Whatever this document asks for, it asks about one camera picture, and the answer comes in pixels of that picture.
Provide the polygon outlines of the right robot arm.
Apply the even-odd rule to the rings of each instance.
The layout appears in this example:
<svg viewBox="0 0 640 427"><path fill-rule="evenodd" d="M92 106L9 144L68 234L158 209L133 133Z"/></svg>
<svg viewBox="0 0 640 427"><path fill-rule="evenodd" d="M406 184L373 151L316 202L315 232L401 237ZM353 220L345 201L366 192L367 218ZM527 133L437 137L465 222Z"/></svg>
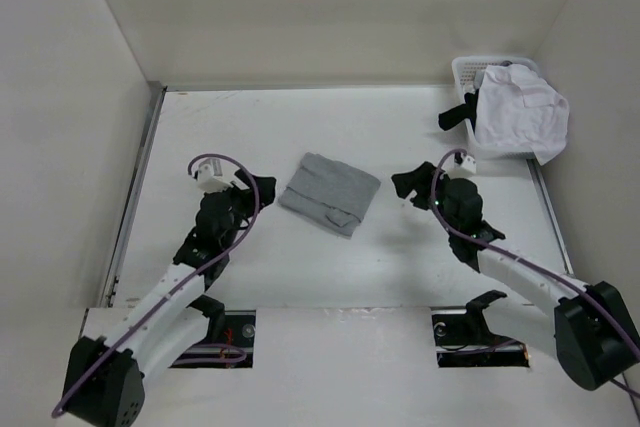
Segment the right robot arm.
<svg viewBox="0 0 640 427"><path fill-rule="evenodd" d="M537 307L547 318L529 333L545 333L544 348L578 386L594 391L639 362L639 333L620 292L557 274L508 247L483 217L475 183L450 178L429 162L392 175L398 197L430 210L448 234L454 256Z"/></svg>

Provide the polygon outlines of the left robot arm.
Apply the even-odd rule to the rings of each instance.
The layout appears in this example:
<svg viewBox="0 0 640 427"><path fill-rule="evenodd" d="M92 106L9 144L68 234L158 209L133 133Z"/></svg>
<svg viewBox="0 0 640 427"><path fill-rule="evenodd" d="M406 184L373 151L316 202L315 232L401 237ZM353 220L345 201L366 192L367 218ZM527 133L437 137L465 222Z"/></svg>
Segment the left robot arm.
<svg viewBox="0 0 640 427"><path fill-rule="evenodd" d="M91 426L130 426L155 377L196 343L210 346L223 337L224 306L206 292L260 211L274 202L276 180L244 169L230 183L204 171L195 178L204 194L194 227L163 277L119 324L74 344L53 417L70 414Z"/></svg>

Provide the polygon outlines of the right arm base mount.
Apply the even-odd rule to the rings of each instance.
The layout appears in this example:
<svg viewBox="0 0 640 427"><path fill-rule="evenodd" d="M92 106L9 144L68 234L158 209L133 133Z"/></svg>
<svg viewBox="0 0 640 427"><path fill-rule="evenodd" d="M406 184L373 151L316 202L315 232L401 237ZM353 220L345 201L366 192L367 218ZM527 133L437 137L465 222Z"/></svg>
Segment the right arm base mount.
<svg viewBox="0 0 640 427"><path fill-rule="evenodd" d="M515 339L490 331L484 312L494 302L506 298L491 290L460 307L437 307L431 311L440 368L528 368L526 346Z"/></svg>

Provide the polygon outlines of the grey tank top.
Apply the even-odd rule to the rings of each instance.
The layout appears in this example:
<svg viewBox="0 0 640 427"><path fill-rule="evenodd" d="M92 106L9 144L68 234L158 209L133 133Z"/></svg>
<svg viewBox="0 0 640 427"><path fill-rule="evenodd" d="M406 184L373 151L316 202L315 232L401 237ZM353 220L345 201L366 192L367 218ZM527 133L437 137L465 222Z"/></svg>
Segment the grey tank top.
<svg viewBox="0 0 640 427"><path fill-rule="evenodd" d="M278 203L323 228L351 238L381 186L373 175L307 152Z"/></svg>

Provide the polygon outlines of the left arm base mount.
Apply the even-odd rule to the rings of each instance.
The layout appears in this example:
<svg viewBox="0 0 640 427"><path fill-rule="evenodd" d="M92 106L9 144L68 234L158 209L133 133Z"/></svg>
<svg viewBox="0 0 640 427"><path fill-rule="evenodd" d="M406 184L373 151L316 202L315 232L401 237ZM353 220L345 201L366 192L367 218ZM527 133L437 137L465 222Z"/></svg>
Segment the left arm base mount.
<svg viewBox="0 0 640 427"><path fill-rule="evenodd" d="M202 340L190 346L172 368L252 368L256 338L255 310L227 310L224 304L202 295L190 307L208 321Z"/></svg>

